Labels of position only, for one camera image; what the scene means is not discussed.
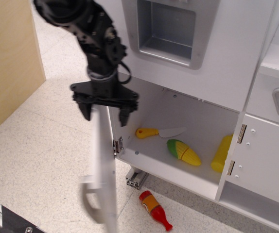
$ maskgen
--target yellow knife handle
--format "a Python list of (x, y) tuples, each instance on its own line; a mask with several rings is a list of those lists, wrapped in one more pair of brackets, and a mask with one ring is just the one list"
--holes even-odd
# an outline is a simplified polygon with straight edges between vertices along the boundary
[(150, 129), (150, 128), (139, 128), (136, 130), (136, 137), (143, 139), (149, 136), (158, 135), (159, 131), (157, 129)]

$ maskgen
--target screw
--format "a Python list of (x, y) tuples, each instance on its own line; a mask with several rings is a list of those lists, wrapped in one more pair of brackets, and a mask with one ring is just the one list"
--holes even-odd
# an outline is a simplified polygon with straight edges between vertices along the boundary
[(25, 233), (32, 233), (33, 229), (31, 227), (26, 228)]

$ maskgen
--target door handle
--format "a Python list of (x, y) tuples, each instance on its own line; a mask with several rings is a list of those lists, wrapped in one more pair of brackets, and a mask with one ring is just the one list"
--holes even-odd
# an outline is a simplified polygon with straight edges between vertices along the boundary
[(104, 215), (101, 209), (92, 207), (87, 196), (87, 194), (96, 194), (98, 190), (99, 188), (96, 186), (96, 183), (92, 181), (92, 176), (85, 176), (83, 178), (81, 183), (83, 205), (91, 218), (93, 218), (97, 223), (105, 223)]

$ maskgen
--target bottle label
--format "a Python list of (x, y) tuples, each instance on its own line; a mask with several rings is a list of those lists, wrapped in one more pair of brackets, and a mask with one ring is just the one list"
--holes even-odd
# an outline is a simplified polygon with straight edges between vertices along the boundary
[(142, 205), (145, 207), (145, 209), (150, 213), (153, 209), (155, 209), (157, 206), (159, 206), (159, 202), (155, 199), (153, 195), (148, 195), (142, 202)]

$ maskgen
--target floor tile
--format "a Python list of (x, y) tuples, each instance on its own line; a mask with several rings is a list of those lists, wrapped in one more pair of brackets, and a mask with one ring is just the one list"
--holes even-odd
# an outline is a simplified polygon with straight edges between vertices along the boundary
[(46, 80), (23, 104), (22, 108), (73, 129), (87, 133), (91, 121), (87, 121), (73, 101), (70, 90), (72, 80)]
[[(206, 222), (206, 224), (203, 225), (205, 228), (203, 230), (198, 229), (195, 232), (206, 233), (212, 232), (213, 229), (215, 229), (215, 232), (219, 232), (219, 228), (222, 228), (225, 230), (222, 232), (278, 233), (278, 231), (272, 228), (152, 175), (149, 175), (145, 181), (143, 190), (145, 189), (153, 190), (158, 193), (158, 195), (168, 198), (169, 202), (174, 201), (178, 205), (183, 205), (191, 209), (198, 214), (197, 217), (201, 216), (202, 220)], [(192, 225), (193, 219), (188, 219), (190, 219), (188, 221)]]
[(32, 13), (39, 41), (40, 54), (45, 54), (50, 48), (56, 45), (69, 32), (48, 24), (36, 11), (32, 4)]
[(70, 33), (42, 55), (42, 62), (47, 79), (89, 81), (87, 58), (80, 49), (76, 37)]
[[(23, 108), (0, 126), (0, 204), (49, 233), (105, 232), (82, 207), (79, 178), (91, 174), (92, 135)], [(117, 162), (118, 213), (133, 189)]]
[[(123, 233), (163, 233), (165, 228), (154, 221), (141, 205), (139, 195), (144, 188), (135, 191), (119, 217), (119, 227)], [(240, 231), (224, 223), (215, 221), (192, 208), (177, 203), (150, 190), (165, 210), (167, 220), (173, 225), (172, 233), (239, 233)]]

